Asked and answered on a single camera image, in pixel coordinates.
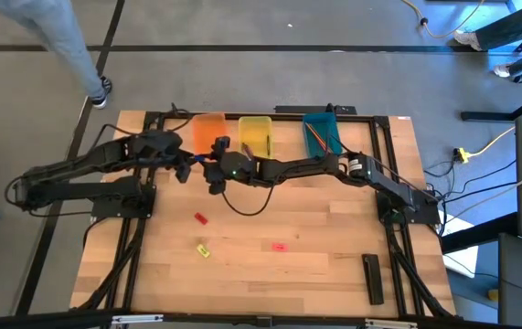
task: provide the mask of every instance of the gray floor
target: gray floor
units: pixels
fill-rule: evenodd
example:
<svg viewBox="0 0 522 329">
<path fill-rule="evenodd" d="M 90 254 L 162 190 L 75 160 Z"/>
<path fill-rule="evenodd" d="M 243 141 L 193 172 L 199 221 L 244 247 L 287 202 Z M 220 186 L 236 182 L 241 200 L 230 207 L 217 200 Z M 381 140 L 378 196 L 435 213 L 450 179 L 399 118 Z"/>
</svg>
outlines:
<svg viewBox="0 0 522 329">
<path fill-rule="evenodd" d="M 113 0 L 73 0 L 89 44 L 101 44 Z M 416 1 L 439 33 L 474 8 Z M 474 29 L 508 13 L 485 5 L 466 27 Z M 399 0 L 133 0 L 127 1 L 114 44 L 348 44 L 444 45 L 416 29 L 412 10 Z M 35 40 L 0 17 L 0 43 Z M 522 104 L 522 85 L 489 72 L 511 56 L 384 53 L 111 53 L 105 74 L 114 81 L 110 107 L 94 111 L 82 151 L 99 128 L 121 110 L 166 111 L 174 101 L 192 111 L 269 112 L 275 105 L 325 104 L 357 107 L 359 113 L 409 115 L 424 165 L 449 159 L 454 147 L 475 151 L 508 128 L 464 123 L 459 111 L 512 111 Z M 70 74 L 48 53 L 0 53 L 0 315 L 13 312 L 41 220 L 5 203 L 8 181 L 32 165 L 61 160 L 83 102 Z M 483 156 L 456 170 L 465 180 L 514 159 L 510 134 Z M 470 190 L 515 180 L 514 169 L 469 186 Z M 446 181 L 430 178 L 440 190 Z M 484 195 L 454 202 L 455 214 Z M 86 209 L 88 203 L 64 210 Z M 516 208 L 514 193 L 466 213 L 472 223 Z M 63 218 L 33 303 L 33 313 L 66 310 L 81 255 L 85 217 Z M 495 311 L 470 309 L 469 318 L 494 321 Z"/>
</svg>

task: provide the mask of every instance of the yellow cable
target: yellow cable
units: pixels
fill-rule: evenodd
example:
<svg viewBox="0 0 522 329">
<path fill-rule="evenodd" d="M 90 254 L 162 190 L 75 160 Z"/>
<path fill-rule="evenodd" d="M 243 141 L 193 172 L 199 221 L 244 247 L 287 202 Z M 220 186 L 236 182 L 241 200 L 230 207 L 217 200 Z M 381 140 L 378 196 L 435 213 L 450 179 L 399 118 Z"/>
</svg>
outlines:
<svg viewBox="0 0 522 329">
<path fill-rule="evenodd" d="M 498 135 L 498 137 L 496 137 L 494 140 L 492 140 L 492 142 L 488 143 L 487 146 L 485 146 L 482 150 L 476 152 L 476 153 L 473 153 L 473 154 L 468 154 L 467 157 L 468 158 L 471 158 L 473 156 L 477 156 L 477 155 L 480 155 L 482 153 L 484 153 L 487 149 L 489 149 L 492 145 L 494 145 L 494 143 L 496 143 L 496 141 L 498 141 L 500 138 L 502 138 L 503 136 L 505 136 L 507 133 L 510 133 L 512 131 L 515 130 L 515 127 L 510 127 L 507 131 L 505 131 L 504 133 L 501 133 Z"/>
<path fill-rule="evenodd" d="M 419 20 L 421 21 L 423 18 L 425 18 L 425 16 L 423 15 L 423 13 L 421 12 L 421 10 L 419 10 L 419 8 L 413 4 L 411 1 L 409 0 L 400 0 L 402 1 L 403 3 L 407 4 L 409 7 L 413 8 L 413 10 L 415 11 L 415 13 L 417 13 L 417 16 L 419 17 Z M 425 27 L 425 30 L 427 30 L 427 33 L 431 36 L 431 37 L 435 37 L 435 38 L 444 38 L 444 37 L 448 37 L 450 36 L 453 32 L 457 31 L 460 27 L 462 27 L 465 22 L 467 22 L 470 18 L 472 18 L 472 16 L 476 13 L 476 11 L 478 11 L 478 9 L 480 8 L 480 6 L 482 6 L 484 4 L 485 0 L 480 0 L 480 2 L 478 3 L 478 6 L 474 9 L 474 11 L 462 22 L 462 24 L 460 24 L 458 27 L 456 27 L 452 32 L 450 33 L 446 33 L 444 35 L 441 35 L 441 36 L 436 36 L 434 35 L 429 27 L 427 26 L 427 23 L 423 23 L 423 26 Z"/>
</svg>

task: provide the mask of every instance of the small block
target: small block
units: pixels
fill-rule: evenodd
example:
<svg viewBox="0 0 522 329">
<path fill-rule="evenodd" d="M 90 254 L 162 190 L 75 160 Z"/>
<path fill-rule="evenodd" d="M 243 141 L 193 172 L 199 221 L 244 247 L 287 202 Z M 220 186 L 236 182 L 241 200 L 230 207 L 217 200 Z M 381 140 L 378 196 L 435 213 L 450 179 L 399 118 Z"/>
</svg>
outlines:
<svg viewBox="0 0 522 329">
<path fill-rule="evenodd" d="M 208 251 L 208 249 L 206 249 L 206 247 L 204 247 L 203 245 L 197 245 L 197 251 L 199 251 L 200 254 L 202 254 L 202 256 L 204 256 L 204 258 L 208 258 L 210 253 Z"/>
<path fill-rule="evenodd" d="M 289 251 L 289 246 L 287 246 L 285 243 L 272 243 L 272 250 L 277 252 L 286 252 Z"/>
<path fill-rule="evenodd" d="M 196 213 L 195 217 L 197 220 L 199 220 L 200 223 L 202 223 L 202 225 L 206 225 L 208 223 L 208 220 L 200 213 Z"/>
</svg>

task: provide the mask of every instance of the wooden tabletop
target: wooden tabletop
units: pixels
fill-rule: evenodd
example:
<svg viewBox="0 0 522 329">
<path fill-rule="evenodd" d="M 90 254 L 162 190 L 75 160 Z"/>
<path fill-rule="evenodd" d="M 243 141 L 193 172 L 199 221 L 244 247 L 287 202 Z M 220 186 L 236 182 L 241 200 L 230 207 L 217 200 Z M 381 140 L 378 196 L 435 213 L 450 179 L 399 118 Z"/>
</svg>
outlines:
<svg viewBox="0 0 522 329">
<path fill-rule="evenodd" d="M 139 133 L 144 111 L 122 111 L 118 126 Z M 410 118 L 391 117 L 399 173 L 424 188 L 421 159 Z M 181 121 L 167 120 L 165 128 Z M 237 145 L 238 121 L 228 121 Z M 372 154 L 368 125 L 339 122 L 344 144 Z M 306 157 L 299 122 L 273 121 L 274 157 L 282 161 Z M 191 125 L 178 131 L 181 146 L 193 149 Z M 381 151 L 386 154 L 379 132 Z M 286 181 L 275 187 L 270 204 L 256 217 L 243 217 L 208 193 L 201 166 L 194 165 L 186 184 L 175 173 L 158 170 L 153 216 L 148 219 L 134 288 L 137 312 L 273 314 L 364 317 L 397 316 L 384 229 L 378 223 L 374 190 L 345 186 L 332 176 Z M 106 181 L 128 173 L 106 175 Z M 269 190 L 227 183 L 229 201 L 239 210 L 258 210 Z M 199 212 L 209 222 L 194 218 Z M 107 219 L 88 236 L 71 306 L 85 302 L 112 267 L 122 220 Z M 454 312 L 439 241 L 429 228 L 410 225 L 418 273 L 433 295 Z M 273 243 L 287 251 L 274 251 Z M 211 255 L 202 257 L 197 246 Z M 385 303 L 368 302 L 361 255 L 377 254 Z M 407 307 L 413 311 L 408 279 L 403 273 Z M 117 293 L 122 303 L 125 274 Z"/>
</svg>

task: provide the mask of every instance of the shoe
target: shoe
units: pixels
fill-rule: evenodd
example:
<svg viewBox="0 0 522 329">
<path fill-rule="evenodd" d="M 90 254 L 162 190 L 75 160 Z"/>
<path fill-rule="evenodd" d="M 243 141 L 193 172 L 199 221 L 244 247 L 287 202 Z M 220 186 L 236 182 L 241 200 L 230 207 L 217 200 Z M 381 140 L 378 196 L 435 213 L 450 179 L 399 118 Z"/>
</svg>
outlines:
<svg viewBox="0 0 522 329">
<path fill-rule="evenodd" d="M 500 78 L 508 78 L 508 77 L 510 77 L 510 72 L 508 71 L 509 67 L 510 67 L 510 63 L 509 64 L 496 65 L 495 69 L 494 69 L 494 72 Z"/>
<path fill-rule="evenodd" d="M 455 31 L 453 32 L 453 38 L 462 45 L 470 46 L 476 51 L 482 51 L 482 48 L 480 48 L 480 42 L 478 42 L 478 37 L 476 37 L 475 32 Z"/>
<path fill-rule="evenodd" d="M 108 99 L 108 94 L 112 91 L 112 81 L 104 76 L 100 77 L 100 80 L 102 80 L 102 87 L 104 88 L 104 92 L 106 93 L 104 97 L 99 99 L 92 99 L 90 98 L 92 102 L 92 107 L 96 110 L 102 110 L 106 107 L 106 101 Z"/>
</svg>

